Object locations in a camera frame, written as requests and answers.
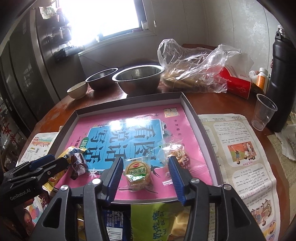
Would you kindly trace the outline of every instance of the green snack bag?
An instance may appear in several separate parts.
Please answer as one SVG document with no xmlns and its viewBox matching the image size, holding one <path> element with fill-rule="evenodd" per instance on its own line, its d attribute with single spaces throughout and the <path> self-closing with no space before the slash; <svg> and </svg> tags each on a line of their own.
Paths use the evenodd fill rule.
<svg viewBox="0 0 296 241">
<path fill-rule="evenodd" d="M 166 241 L 174 217 L 183 210 L 179 202 L 131 205 L 133 241 Z"/>
</svg>

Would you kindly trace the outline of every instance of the window sill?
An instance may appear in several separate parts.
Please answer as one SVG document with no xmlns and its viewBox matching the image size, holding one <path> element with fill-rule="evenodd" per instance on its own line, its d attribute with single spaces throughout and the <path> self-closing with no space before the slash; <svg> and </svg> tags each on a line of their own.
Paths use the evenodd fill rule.
<svg viewBox="0 0 296 241">
<path fill-rule="evenodd" d="M 96 44 L 86 47 L 85 50 L 83 50 L 82 52 L 79 53 L 79 55 L 84 55 L 90 51 L 97 49 L 97 48 L 101 48 L 103 46 L 106 46 L 106 45 L 109 45 L 109 44 L 112 44 L 115 42 L 120 42 L 120 41 L 123 41 L 126 39 L 138 38 L 138 37 L 143 37 L 143 36 L 154 36 L 154 35 L 156 35 L 156 34 L 149 31 L 149 30 L 145 30 L 145 31 L 141 31 L 141 32 L 134 32 L 134 33 L 116 36 L 116 37 L 106 39 L 106 40 L 103 40 L 101 42 L 98 42 Z"/>
</svg>

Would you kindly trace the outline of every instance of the wooden table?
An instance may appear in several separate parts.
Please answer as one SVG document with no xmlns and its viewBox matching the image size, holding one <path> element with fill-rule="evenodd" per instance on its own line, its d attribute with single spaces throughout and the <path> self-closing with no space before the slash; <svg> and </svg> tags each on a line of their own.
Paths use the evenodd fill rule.
<svg viewBox="0 0 296 241">
<path fill-rule="evenodd" d="M 163 84 L 160 84 L 158 92 L 168 92 L 168 89 Z M 66 123 L 67 119 L 75 110 L 100 103 L 124 99 L 126 96 L 127 95 L 120 89 L 120 87 L 115 85 L 113 88 L 103 92 L 95 92 L 89 88 L 87 95 L 80 100 L 74 100 L 69 96 L 65 97 L 36 124 L 21 152 L 20 158 L 24 154 L 32 138 L 37 133 L 58 131 L 59 127 Z M 241 114 L 244 115 L 251 124 L 256 103 L 255 95 L 250 95 L 248 100 L 231 93 L 188 93 L 186 96 L 197 114 Z M 257 131 L 255 129 L 254 131 L 265 150 L 267 159 L 277 180 L 276 188 L 279 196 L 281 212 L 281 237 L 288 228 L 290 221 L 290 215 L 288 215 L 290 213 L 289 183 L 285 177 L 276 152 L 267 138 L 267 136 L 273 134 L 273 132 L 267 128 L 263 131 Z"/>
</svg>

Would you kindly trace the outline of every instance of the window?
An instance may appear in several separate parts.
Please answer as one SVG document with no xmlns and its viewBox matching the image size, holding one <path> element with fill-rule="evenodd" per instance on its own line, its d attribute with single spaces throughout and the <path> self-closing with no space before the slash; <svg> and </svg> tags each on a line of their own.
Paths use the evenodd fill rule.
<svg viewBox="0 0 296 241">
<path fill-rule="evenodd" d="M 131 33 L 147 21 L 142 0 L 57 0 L 55 4 L 70 21 L 72 45 Z"/>
</svg>

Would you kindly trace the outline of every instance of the silver screw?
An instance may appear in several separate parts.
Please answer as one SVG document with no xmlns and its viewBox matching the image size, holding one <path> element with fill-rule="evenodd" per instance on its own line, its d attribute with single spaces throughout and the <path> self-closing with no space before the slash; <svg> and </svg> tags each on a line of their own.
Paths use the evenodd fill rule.
<svg viewBox="0 0 296 241">
<path fill-rule="evenodd" d="M 198 178 L 193 178 L 193 179 L 191 179 L 191 182 L 198 184 L 200 182 L 200 180 Z"/>
<path fill-rule="evenodd" d="M 229 184 L 225 184 L 223 188 L 227 191 L 231 190 L 231 186 Z"/>
<path fill-rule="evenodd" d="M 99 183 L 101 182 L 101 179 L 99 179 L 99 178 L 95 178 L 95 179 L 93 179 L 91 182 L 92 182 L 94 185 L 97 185 L 97 184 L 99 184 Z"/>
<path fill-rule="evenodd" d="M 68 187 L 69 187 L 68 185 L 63 185 L 63 186 L 61 186 L 60 189 L 61 189 L 62 191 L 66 191 L 66 190 L 68 189 Z"/>
</svg>

